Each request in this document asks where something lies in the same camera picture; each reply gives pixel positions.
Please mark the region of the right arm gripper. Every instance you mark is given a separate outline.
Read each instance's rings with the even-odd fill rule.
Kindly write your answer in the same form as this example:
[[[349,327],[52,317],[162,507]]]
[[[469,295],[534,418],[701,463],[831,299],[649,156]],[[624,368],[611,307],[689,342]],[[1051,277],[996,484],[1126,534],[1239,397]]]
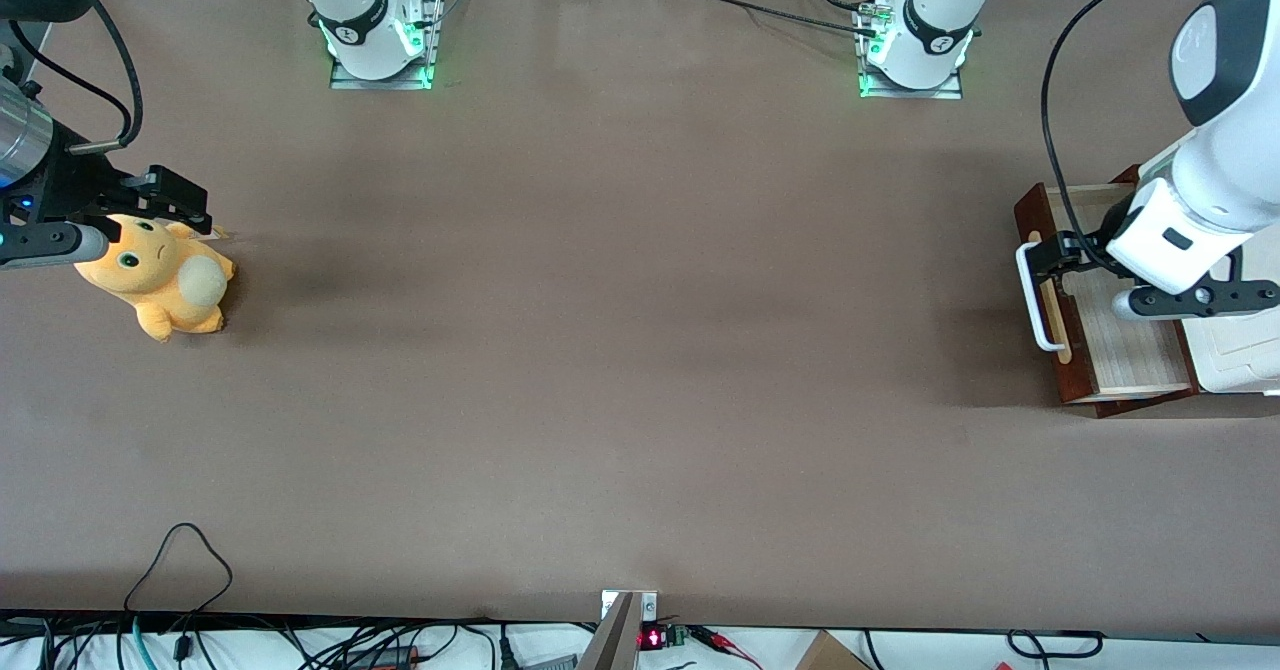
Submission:
[[[24,223],[77,222],[83,217],[125,214],[127,238],[202,238],[212,236],[207,191],[164,165],[148,167],[148,208],[140,206],[131,176],[104,155],[70,155],[82,141],[60,122],[32,170],[15,182],[15,219]]]

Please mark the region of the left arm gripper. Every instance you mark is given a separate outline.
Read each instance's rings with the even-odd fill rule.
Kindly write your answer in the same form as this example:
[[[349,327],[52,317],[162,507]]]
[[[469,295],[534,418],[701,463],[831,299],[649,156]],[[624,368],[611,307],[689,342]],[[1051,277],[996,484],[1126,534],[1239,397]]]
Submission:
[[[1253,231],[1224,229],[1196,215],[1184,206],[1175,184],[1156,177],[1138,188],[1105,251],[1137,279],[1179,295],[1253,236]],[[1098,266],[1091,234],[1060,231],[1046,238],[1044,246],[1033,249],[1034,283]]]

